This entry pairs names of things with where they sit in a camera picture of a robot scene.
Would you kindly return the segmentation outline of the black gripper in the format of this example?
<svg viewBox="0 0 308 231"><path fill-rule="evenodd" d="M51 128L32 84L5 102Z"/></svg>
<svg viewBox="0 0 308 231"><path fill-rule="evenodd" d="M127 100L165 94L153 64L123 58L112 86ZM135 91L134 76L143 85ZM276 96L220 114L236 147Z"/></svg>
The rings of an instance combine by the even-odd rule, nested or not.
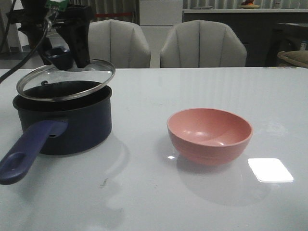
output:
<svg viewBox="0 0 308 231"><path fill-rule="evenodd" d="M90 6L73 5L69 0L23 0L23 8L6 13L9 24L20 24L26 36L37 36L37 51L44 65L51 65L47 51L50 39L43 38L44 28L55 29L67 43L77 67L90 63L88 34L93 11Z"/></svg>

